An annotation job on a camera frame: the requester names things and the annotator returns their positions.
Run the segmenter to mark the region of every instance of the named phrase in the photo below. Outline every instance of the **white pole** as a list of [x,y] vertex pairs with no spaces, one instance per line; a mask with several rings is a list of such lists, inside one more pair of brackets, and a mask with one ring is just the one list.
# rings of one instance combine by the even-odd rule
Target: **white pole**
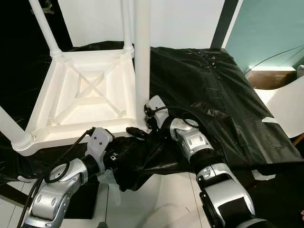
[[22,128],[0,106],[0,131],[10,140],[14,150],[22,151],[30,147],[34,137]]
[[140,128],[147,128],[143,107],[150,92],[150,0],[135,2],[136,120]]
[[129,0],[121,0],[122,15],[123,15],[123,39],[124,39],[124,51],[131,52],[134,57],[134,48],[131,42],[131,28],[130,28],[130,11]]
[[38,0],[29,0],[38,24],[41,28],[44,38],[46,39],[47,45],[49,47],[49,52],[51,57],[60,56],[62,51],[59,49],[56,40],[53,36],[52,30],[48,25],[48,21],[43,13],[41,5]]

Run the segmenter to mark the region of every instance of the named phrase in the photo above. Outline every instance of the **wire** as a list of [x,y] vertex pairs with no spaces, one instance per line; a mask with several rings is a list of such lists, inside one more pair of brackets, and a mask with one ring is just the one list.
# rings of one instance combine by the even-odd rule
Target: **wire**
[[264,59],[263,61],[261,61],[261,62],[255,64],[252,68],[250,68],[248,71],[246,71],[246,72],[243,74],[243,76],[245,76],[245,74],[247,74],[249,71],[251,71],[251,70],[252,70],[253,68],[255,68],[256,66],[260,65],[261,63],[264,63],[265,61],[267,61],[267,60],[269,60],[269,59],[271,59],[271,58],[273,58],[273,57],[279,56],[279,55],[281,55],[281,54],[284,54],[284,53],[286,53],[286,52],[288,52],[288,51],[295,50],[295,49],[300,48],[300,47],[304,47],[304,44],[302,44],[302,45],[300,45],[300,46],[297,46],[297,47],[294,47],[294,48],[291,48],[291,49],[286,50],[286,51],[282,51],[282,52],[280,52],[280,53],[278,53],[278,54],[275,54],[275,55],[273,55],[273,56],[270,56],[270,57]]
[[[179,110],[183,110],[183,111],[185,111],[185,112],[187,112],[187,113],[193,115],[193,116],[200,122],[201,127],[204,125],[203,122],[200,120],[200,118],[199,118],[195,113],[193,113],[192,111],[190,111],[189,109],[186,109],[186,108],[181,108],[181,107],[177,107],[177,106],[164,106],[164,107],[161,107],[161,108],[157,108],[157,109],[155,109],[155,110],[152,110],[152,111],[153,111],[154,113],[156,113],[156,112],[158,112],[158,111],[160,111],[160,110],[163,110],[163,109],[179,109]],[[198,127],[199,127],[199,123],[198,123],[198,126],[196,126],[196,125],[193,125],[193,124],[189,123],[185,118],[183,118],[183,121],[184,121],[187,125],[189,125],[189,126],[191,126],[191,127],[195,127],[195,128],[198,128]]]
[[[94,132],[95,128],[93,127],[92,129],[90,130],[87,130],[85,133],[83,133],[77,140],[76,142],[67,149],[66,152],[64,152],[54,163],[52,163],[45,172],[43,172],[43,174],[41,175],[41,177],[39,177],[35,183],[33,184],[31,190],[29,191],[29,194],[28,194],[28,197],[27,197],[27,200],[24,204],[24,208],[22,210],[22,213],[21,213],[21,216],[19,218],[19,222],[18,222],[18,225],[17,225],[17,228],[20,228],[21,225],[22,225],[22,222],[23,222],[23,219],[24,219],[24,216],[25,216],[25,213],[27,211],[27,208],[29,207],[29,204],[31,203],[31,199],[35,199],[38,191],[39,191],[39,188],[40,188],[40,185],[42,183],[42,181],[44,180],[46,183],[54,183],[58,180],[60,180],[67,172],[69,166],[70,166],[70,161],[68,159],[65,159],[64,157],[78,144],[81,142],[81,140],[83,140],[83,138],[88,134],[90,136],[92,136],[93,132]],[[49,176],[50,176],[50,172],[52,171],[52,169],[54,169],[56,166],[59,165],[59,162],[62,160],[62,159],[65,159],[66,162],[63,163],[63,164],[66,164],[66,167],[64,169],[64,171],[62,172],[62,174],[53,179],[53,180],[50,180],[49,179]]]

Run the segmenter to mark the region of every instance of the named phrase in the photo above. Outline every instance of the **black tarp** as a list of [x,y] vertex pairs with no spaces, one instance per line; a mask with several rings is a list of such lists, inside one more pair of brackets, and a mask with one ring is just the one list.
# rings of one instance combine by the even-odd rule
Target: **black tarp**
[[[102,42],[73,51],[121,47],[121,42]],[[35,61],[24,62],[13,71],[13,74],[23,76],[15,82],[15,89],[11,93],[1,93],[0,97],[0,105],[23,128],[50,58],[40,56]],[[150,96],[154,95],[159,95],[166,105],[188,108],[199,115],[204,134],[233,169],[303,161],[279,125],[261,121],[267,116],[272,117],[270,112],[224,50],[151,48]],[[170,114],[181,115],[174,110],[170,110]],[[48,148],[22,157],[1,135],[0,182],[15,180],[18,175],[35,177],[66,149],[66,146]],[[86,145],[78,145],[69,158],[82,156],[85,149]],[[162,174],[175,172],[172,167],[177,167],[176,171],[187,170],[187,166],[181,167],[181,158],[177,154],[172,152],[166,156],[167,160],[154,159],[155,169],[151,170]]]

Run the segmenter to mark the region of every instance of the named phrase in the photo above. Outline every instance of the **white floor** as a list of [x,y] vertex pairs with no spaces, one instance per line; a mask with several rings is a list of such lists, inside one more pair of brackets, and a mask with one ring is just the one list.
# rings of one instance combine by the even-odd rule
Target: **white floor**
[[[28,194],[31,184],[11,182]],[[210,228],[202,209],[195,175],[153,175],[138,191],[120,192],[118,186],[100,184],[94,217],[65,219],[61,228]],[[22,208],[0,200],[0,228],[15,228]]]

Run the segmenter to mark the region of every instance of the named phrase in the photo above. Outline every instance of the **black plastic sheet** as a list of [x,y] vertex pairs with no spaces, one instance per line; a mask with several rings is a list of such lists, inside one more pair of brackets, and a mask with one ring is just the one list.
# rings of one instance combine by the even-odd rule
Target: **black plastic sheet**
[[[91,44],[73,51],[118,48],[122,48],[122,42]],[[19,83],[19,89],[9,95],[7,91],[0,95],[0,105],[23,128],[49,64],[50,58],[43,56],[28,62],[25,69],[15,69],[14,74],[30,77],[30,83],[28,78],[14,82]],[[204,125],[204,134],[231,168],[249,169],[303,161],[279,125],[261,122],[266,116],[271,117],[270,112],[224,50],[151,48],[150,96],[154,95],[159,95],[166,105],[195,112]],[[181,117],[181,113],[174,110],[170,110],[170,114]],[[47,148],[22,157],[1,135],[0,182],[13,181],[19,175],[38,176],[67,148]],[[82,156],[85,150],[85,144],[78,145],[69,158]],[[155,164],[149,163],[149,170],[142,166],[141,171],[152,175],[189,170],[180,155],[175,151],[167,152],[166,156],[154,159]]]

